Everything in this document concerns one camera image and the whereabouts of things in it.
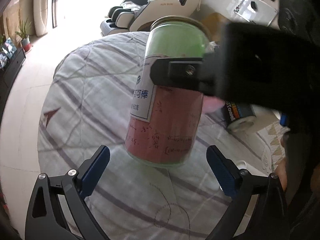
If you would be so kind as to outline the person's hand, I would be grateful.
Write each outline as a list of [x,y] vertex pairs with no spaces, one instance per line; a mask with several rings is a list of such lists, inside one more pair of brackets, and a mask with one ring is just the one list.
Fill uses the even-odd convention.
[[[282,148],[285,150],[286,147],[286,142],[287,138],[289,136],[289,131],[285,132],[284,135],[281,137],[280,144]],[[281,186],[283,191],[286,191],[287,188],[287,171],[286,171],[286,166],[287,166],[287,157],[284,157],[277,168],[275,169],[275,174],[278,176]]]

